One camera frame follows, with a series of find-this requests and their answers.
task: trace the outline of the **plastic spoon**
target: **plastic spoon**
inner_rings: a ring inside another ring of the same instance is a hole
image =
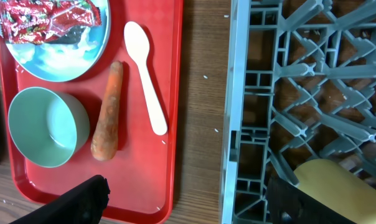
[[[167,124],[146,66],[150,48],[148,37],[141,26],[128,22],[125,26],[125,42],[127,53],[138,66],[152,129],[161,136],[167,132]]]

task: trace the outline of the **candy wrapper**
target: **candy wrapper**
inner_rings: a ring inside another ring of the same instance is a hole
[[[91,0],[0,0],[0,23],[10,44],[72,44],[72,28],[100,26],[101,17]]]

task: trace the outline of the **orange carrot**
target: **orange carrot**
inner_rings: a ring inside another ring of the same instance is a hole
[[[99,161],[112,159],[118,150],[118,126],[123,64],[113,62],[96,124],[91,153]]]

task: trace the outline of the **gray dish rack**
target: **gray dish rack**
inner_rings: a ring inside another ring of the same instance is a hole
[[[343,158],[355,156],[358,163],[346,168],[356,175],[366,172],[376,179],[376,152],[371,156],[364,153],[367,144],[376,142],[376,111],[371,104],[376,88],[376,0],[364,1],[341,17],[335,16],[332,7],[332,0],[307,0],[284,18],[283,0],[232,0],[220,179],[221,223],[271,223],[265,198],[270,173],[292,185],[299,184],[293,173],[298,164],[287,161],[287,151],[304,149],[306,160],[328,158],[341,164]],[[308,22],[319,15],[327,22]],[[249,59],[251,51],[257,50],[250,47],[252,33],[263,32],[272,34],[265,43],[272,49],[271,64],[266,69],[253,65]],[[350,43],[355,52],[338,63],[343,41]],[[304,50],[296,60],[289,61],[295,48],[292,42]],[[313,84],[302,85],[302,79],[313,80]],[[368,82],[360,88],[347,84],[358,79]],[[283,108],[275,105],[281,82],[289,83],[299,95]],[[324,85],[332,85],[343,97],[328,111],[319,105]],[[312,108],[315,118],[303,121],[292,113],[303,105]],[[265,108],[265,112],[256,116],[260,108]],[[355,122],[341,116],[350,108],[364,118]],[[282,147],[272,146],[275,125],[290,135]],[[315,150],[310,142],[322,127],[333,130],[336,137]]]

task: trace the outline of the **blue plate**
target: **blue plate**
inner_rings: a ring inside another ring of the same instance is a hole
[[[101,57],[110,34],[109,0],[92,2],[101,11],[102,25],[85,31],[89,45],[7,44],[8,49],[20,65],[37,78],[66,82],[83,75]]]

